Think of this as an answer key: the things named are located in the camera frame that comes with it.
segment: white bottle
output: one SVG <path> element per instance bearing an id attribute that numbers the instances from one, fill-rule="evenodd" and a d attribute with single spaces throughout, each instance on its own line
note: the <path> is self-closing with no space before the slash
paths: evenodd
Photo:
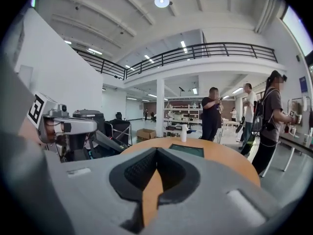
<path id="1" fill-rule="evenodd" d="M 182 142 L 187 141 L 187 131 L 188 131 L 187 124 L 182 124 L 181 125 L 181 141 Z"/>

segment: black t-shirt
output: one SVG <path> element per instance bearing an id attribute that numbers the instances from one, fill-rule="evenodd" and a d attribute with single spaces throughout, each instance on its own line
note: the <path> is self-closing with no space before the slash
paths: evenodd
<path id="1" fill-rule="evenodd" d="M 209 97 L 205 97 L 202 99 L 202 107 L 205 106 L 207 103 L 210 103 L 214 101 L 214 99 L 211 99 Z M 220 111 L 219 111 L 219 105 L 215 104 L 209 109 L 203 109 L 203 115 L 202 115 L 202 120 L 206 121 L 214 121 L 218 122 L 218 120 L 221 118 L 220 116 Z"/>

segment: railing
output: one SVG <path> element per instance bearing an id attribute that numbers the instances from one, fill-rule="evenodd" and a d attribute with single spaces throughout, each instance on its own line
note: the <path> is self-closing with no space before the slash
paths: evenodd
<path id="1" fill-rule="evenodd" d="M 79 49 L 73 48 L 87 63 L 89 63 L 94 69 L 100 73 L 114 76 L 117 79 L 126 79 L 126 69 L 118 64 L 115 64 L 109 60 L 106 60 L 102 57 L 97 57 L 82 51 Z"/>
<path id="2" fill-rule="evenodd" d="M 274 50 L 271 48 L 242 43 L 205 43 L 177 48 L 150 57 L 149 60 L 147 59 L 137 63 L 127 70 L 125 79 L 170 63 L 211 56 L 249 56 L 252 58 L 268 59 L 277 63 Z"/>

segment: cardboard box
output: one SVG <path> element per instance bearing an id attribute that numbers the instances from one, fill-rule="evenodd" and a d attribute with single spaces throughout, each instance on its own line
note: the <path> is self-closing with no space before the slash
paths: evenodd
<path id="1" fill-rule="evenodd" d="M 155 130 L 149 130 L 149 129 L 140 129 L 137 130 L 137 137 L 148 140 L 148 139 L 155 139 L 157 136 L 157 133 Z"/>

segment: floor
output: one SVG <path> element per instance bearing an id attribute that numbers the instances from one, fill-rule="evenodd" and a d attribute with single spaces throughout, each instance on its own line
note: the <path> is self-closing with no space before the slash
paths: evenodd
<path id="1" fill-rule="evenodd" d="M 137 142 L 136 132 L 139 129 L 156 129 L 156 123 L 150 120 L 132 120 L 132 140 L 133 143 Z M 197 130 L 187 134 L 188 138 L 199 138 L 201 136 L 201 126 L 193 126 L 192 129 Z M 235 151 L 239 152 L 238 147 L 241 145 L 237 142 L 241 134 L 235 134 L 235 128 L 228 127 L 223 130 L 223 136 L 221 143 L 226 145 Z M 248 160 L 252 162 L 258 149 L 258 141 L 256 145 L 251 149 Z M 305 154 L 295 152 L 291 163 L 286 172 L 282 169 L 285 167 L 289 155 L 290 148 L 283 144 L 279 144 L 276 148 L 276 152 L 271 163 L 271 166 L 264 178 L 260 178 L 261 187 L 270 193 L 281 206 L 292 202 L 300 198 L 305 192 L 309 182 L 312 180 L 313 174 L 313 159 Z"/>

